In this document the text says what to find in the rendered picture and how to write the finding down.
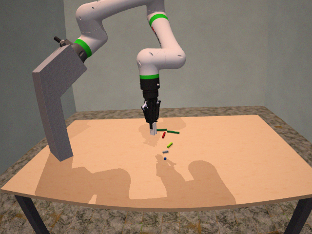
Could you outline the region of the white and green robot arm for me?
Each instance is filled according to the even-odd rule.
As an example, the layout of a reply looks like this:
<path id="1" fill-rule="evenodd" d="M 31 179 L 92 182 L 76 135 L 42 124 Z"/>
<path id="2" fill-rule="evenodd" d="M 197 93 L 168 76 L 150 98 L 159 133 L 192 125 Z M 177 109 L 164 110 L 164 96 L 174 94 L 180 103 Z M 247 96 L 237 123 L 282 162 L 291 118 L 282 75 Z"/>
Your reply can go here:
<path id="1" fill-rule="evenodd" d="M 76 20 L 81 31 L 74 43 L 54 37 L 60 47 L 71 45 L 82 62 L 95 53 L 108 40 L 102 20 L 119 12 L 146 5 L 147 20 L 156 35 L 161 49 L 147 48 L 139 52 L 136 62 L 139 69 L 140 88 L 155 91 L 160 88 L 159 70 L 179 69 L 186 55 L 177 43 L 165 14 L 164 0 L 99 0 L 81 5 Z"/>

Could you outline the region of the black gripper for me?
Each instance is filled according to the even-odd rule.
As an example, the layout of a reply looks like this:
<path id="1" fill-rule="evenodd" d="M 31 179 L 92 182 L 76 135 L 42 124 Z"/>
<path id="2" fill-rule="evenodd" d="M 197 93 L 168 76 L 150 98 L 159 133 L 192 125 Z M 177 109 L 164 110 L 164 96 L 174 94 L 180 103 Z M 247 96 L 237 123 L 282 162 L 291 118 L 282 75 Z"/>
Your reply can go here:
<path id="1" fill-rule="evenodd" d="M 144 105 L 141 106 L 146 122 L 149 123 L 150 134 L 157 134 L 156 122 L 159 117 L 159 107 L 161 100 L 158 100 L 158 89 L 155 91 L 143 91 L 143 97 L 145 99 Z"/>

